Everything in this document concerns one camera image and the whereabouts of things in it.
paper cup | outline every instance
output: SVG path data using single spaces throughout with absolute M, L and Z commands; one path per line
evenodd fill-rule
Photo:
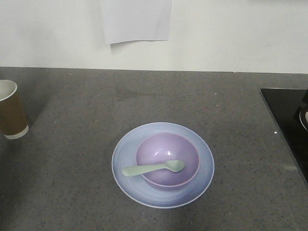
M 24 108 L 17 94 L 17 84 L 0 80 L 0 132 L 10 140 L 24 136 L 29 130 Z

spoon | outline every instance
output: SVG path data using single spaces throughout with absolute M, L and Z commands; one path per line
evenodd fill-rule
M 167 160 L 163 164 L 125 167 L 122 169 L 122 173 L 127 177 L 132 177 L 164 168 L 172 172 L 180 172 L 184 167 L 185 163 L 181 160 Z

plate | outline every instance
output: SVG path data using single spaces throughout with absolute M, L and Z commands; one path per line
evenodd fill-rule
M 157 133 L 169 132 L 183 136 L 196 148 L 200 157 L 197 175 L 176 191 L 161 191 L 151 187 L 142 176 L 126 177 L 122 168 L 136 165 L 140 144 Z M 134 201 L 153 208 L 176 208 L 198 199 L 209 187 L 214 176 L 214 158 L 206 142 L 192 130 L 178 124 L 156 122 L 128 132 L 117 144 L 112 156 L 112 173 L 120 189 Z
M 299 113 L 299 120 L 304 129 L 308 131 L 308 106 L 304 107 Z

bowl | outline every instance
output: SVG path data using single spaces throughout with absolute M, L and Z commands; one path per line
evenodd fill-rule
M 157 133 L 145 139 L 137 149 L 137 165 L 162 164 L 167 160 L 181 160 L 185 167 L 180 172 L 160 169 L 142 175 L 152 187 L 164 191 L 185 187 L 197 174 L 200 166 L 196 148 L 178 134 Z

white paper sheet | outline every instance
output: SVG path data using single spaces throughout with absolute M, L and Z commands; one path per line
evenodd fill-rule
M 107 44 L 168 40 L 172 0 L 103 0 Z

